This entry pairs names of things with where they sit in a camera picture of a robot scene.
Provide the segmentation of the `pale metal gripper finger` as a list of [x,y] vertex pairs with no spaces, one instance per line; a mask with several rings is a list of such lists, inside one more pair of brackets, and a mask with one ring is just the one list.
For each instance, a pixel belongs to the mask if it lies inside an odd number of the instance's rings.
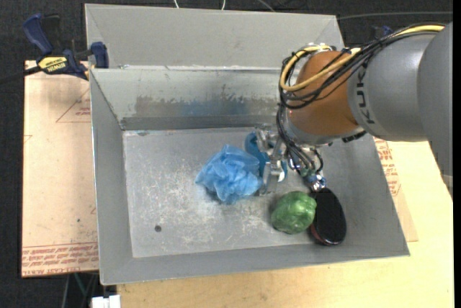
[[284,163],[269,164],[269,193],[277,190],[277,184],[285,179]]
[[272,183],[273,183],[273,178],[272,178],[272,163],[271,162],[266,162],[264,164],[264,169],[262,172],[262,185],[259,188],[259,196],[263,196],[266,194],[269,194],[272,192]]

